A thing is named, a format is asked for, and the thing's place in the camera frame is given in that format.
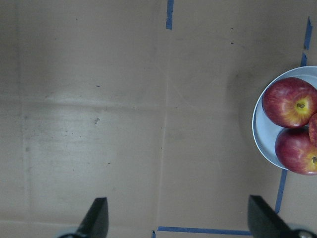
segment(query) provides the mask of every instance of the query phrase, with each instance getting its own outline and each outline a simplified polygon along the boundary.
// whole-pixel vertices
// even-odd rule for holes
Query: apple stem cavity
[[[299,108],[304,108],[304,107],[305,107],[305,104],[300,104],[300,103],[298,103],[298,104],[296,104],[296,106],[299,107]]]

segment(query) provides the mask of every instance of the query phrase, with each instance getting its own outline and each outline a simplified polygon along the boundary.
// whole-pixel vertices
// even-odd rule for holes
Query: plate
[[[252,118],[252,132],[254,141],[261,152],[261,154],[269,160],[272,164],[286,169],[278,160],[275,154],[275,141],[277,135],[283,130],[283,127],[280,127],[273,122],[265,115],[262,108],[262,96],[266,89],[272,85],[274,82],[281,80],[287,77],[297,77],[300,78],[315,88],[317,88],[317,66],[305,66],[300,68],[295,68],[290,71],[287,71],[276,79],[274,79],[261,93],[256,106],[253,111]]]

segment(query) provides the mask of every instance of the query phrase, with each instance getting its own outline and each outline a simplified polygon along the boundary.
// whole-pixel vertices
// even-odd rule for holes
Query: bowl of apples
[[[259,151],[274,165],[317,175],[317,66],[285,72],[263,90],[252,132]]]

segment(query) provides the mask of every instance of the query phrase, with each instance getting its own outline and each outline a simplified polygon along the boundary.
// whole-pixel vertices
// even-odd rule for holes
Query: strip of blue tape
[[[281,179],[279,182],[279,188],[277,192],[277,199],[276,199],[276,204],[275,204],[275,212],[279,213],[282,205],[282,198],[283,198],[283,192],[284,192],[284,187],[286,183],[286,176],[287,176],[287,170],[282,169],[282,174],[281,174]]]
[[[312,37],[312,30],[313,30],[313,27],[312,27],[312,24],[311,24],[311,19],[310,19],[310,17],[308,17],[307,27],[306,27],[306,34],[305,34],[305,40],[304,40],[304,47],[305,47],[306,50],[309,49],[309,45],[310,45],[311,37]]]
[[[185,227],[158,227],[160,232],[185,232],[185,233],[204,233],[219,235],[238,235],[250,236],[249,231],[221,230],[221,229],[204,229],[204,228],[185,228]]]
[[[166,28],[171,30],[173,24],[174,0],[167,0]]]
[[[302,60],[301,60],[301,67],[306,66],[307,65],[307,56],[306,54],[303,52],[302,53]]]

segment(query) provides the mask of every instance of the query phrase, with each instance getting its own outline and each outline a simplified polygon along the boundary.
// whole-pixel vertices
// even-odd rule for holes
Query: red apple
[[[317,89],[299,78],[284,78],[264,92],[262,106],[273,123],[288,128],[302,127],[317,112]]]
[[[309,119],[308,132],[311,142],[317,146],[317,113]]]
[[[306,126],[282,130],[275,142],[275,152],[281,164],[290,171],[317,174],[317,147],[311,143]]]

